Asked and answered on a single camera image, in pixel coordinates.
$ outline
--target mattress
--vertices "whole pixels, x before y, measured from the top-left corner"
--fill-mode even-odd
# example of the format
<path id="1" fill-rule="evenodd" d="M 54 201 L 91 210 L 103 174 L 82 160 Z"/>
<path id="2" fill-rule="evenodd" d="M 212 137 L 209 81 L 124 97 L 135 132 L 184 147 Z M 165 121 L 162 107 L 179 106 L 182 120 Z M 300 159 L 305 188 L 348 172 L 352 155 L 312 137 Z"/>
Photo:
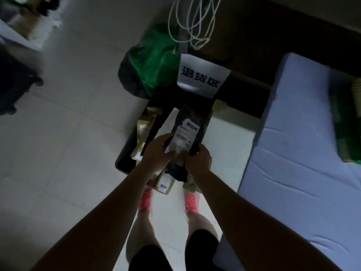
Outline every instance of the mattress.
<path id="1" fill-rule="evenodd" d="M 287 54 L 238 189 L 344 271 L 361 266 L 361 165 L 344 163 L 337 154 L 328 91 L 352 81 Z M 243 270 L 225 235 L 214 263 Z"/>

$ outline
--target tile floor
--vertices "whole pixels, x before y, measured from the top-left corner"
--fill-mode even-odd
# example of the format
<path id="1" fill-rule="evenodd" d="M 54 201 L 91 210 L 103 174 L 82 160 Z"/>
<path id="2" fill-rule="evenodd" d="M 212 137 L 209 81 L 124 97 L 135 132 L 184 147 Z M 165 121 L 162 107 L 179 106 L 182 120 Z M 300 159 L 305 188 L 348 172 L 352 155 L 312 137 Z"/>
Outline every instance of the tile floor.
<path id="1" fill-rule="evenodd" d="M 28 270 L 124 179 L 114 163 L 147 101 L 117 70 L 171 1 L 70 0 L 43 49 L 45 85 L 0 117 L 0 269 Z M 221 233 L 204 198 L 200 207 Z M 156 192 L 152 222 L 174 270 L 185 270 L 180 183 Z M 115 270 L 127 269 L 122 251 Z"/>

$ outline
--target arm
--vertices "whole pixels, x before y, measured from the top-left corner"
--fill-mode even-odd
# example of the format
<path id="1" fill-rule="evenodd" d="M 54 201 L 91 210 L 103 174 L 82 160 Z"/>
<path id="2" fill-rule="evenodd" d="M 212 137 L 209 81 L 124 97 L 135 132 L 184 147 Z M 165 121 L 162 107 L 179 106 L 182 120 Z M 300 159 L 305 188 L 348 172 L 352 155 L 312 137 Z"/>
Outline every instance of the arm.
<path id="1" fill-rule="evenodd" d="M 172 134 L 159 136 L 122 183 L 60 239 L 31 269 L 112 271 L 151 176 L 169 163 L 174 152 L 163 151 Z"/>
<path id="2" fill-rule="evenodd" d="M 187 171 L 247 271 L 340 270 L 308 241 L 258 209 L 213 174 L 211 157 L 200 144 L 197 155 L 185 156 Z"/>

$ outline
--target white paper sign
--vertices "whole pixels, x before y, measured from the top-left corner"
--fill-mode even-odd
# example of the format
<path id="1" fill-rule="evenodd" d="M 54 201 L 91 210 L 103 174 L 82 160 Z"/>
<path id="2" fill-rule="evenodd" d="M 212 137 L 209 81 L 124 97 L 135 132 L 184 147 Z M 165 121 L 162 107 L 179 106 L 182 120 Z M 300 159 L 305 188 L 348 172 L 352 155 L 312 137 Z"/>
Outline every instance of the white paper sign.
<path id="1" fill-rule="evenodd" d="M 182 54 L 177 85 L 184 90 L 213 98 L 231 71 L 191 54 Z"/>

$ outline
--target hand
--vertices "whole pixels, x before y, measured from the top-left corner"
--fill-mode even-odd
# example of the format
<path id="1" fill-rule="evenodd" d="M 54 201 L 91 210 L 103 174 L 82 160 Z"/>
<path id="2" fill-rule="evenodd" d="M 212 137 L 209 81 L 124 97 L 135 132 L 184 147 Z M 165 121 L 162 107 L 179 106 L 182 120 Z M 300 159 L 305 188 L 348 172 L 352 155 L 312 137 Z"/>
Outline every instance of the hand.
<path id="1" fill-rule="evenodd" d="M 148 144 L 141 164 L 144 165 L 147 169 L 150 169 L 152 173 L 162 171 L 170 162 L 170 160 L 175 156 L 175 151 L 164 153 L 163 150 L 163 144 L 165 141 L 173 136 L 174 134 L 172 133 L 164 134 L 157 137 Z"/>
<path id="2" fill-rule="evenodd" d="M 208 149 L 201 143 L 199 143 L 199 152 L 196 155 L 189 156 L 186 151 L 182 151 L 182 155 L 187 171 L 193 178 L 210 170 L 212 157 L 210 156 Z"/>

